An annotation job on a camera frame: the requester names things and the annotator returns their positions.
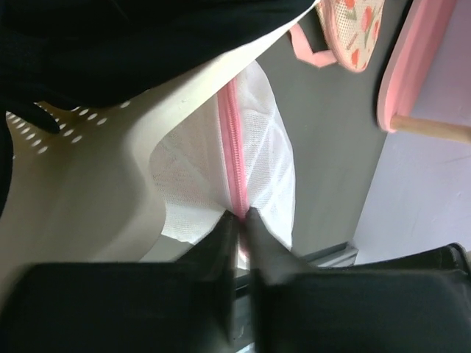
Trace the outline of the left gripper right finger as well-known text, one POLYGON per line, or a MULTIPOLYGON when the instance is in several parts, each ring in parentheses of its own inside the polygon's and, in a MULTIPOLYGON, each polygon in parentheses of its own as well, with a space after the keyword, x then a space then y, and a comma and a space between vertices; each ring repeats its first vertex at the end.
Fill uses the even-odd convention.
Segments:
POLYGON ((366 265, 310 265, 246 216, 257 352, 468 352, 470 264, 457 243, 366 265))

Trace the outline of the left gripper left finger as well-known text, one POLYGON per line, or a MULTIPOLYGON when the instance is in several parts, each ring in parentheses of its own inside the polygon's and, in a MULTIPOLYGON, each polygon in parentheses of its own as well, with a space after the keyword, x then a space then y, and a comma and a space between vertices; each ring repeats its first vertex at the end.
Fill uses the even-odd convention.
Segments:
POLYGON ((1 309, 3 352, 231 352, 238 219, 164 263, 40 263, 1 309))

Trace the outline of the white pink-trimmed mesh laundry bag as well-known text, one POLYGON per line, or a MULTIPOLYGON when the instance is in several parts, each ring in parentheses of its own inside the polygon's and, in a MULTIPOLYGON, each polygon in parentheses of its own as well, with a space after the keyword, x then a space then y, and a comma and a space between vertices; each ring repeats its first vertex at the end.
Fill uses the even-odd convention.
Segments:
POLYGON ((164 236, 196 243, 224 212, 243 218, 254 207, 281 243, 292 244, 294 155, 258 63, 170 131, 149 164, 165 202, 164 236))

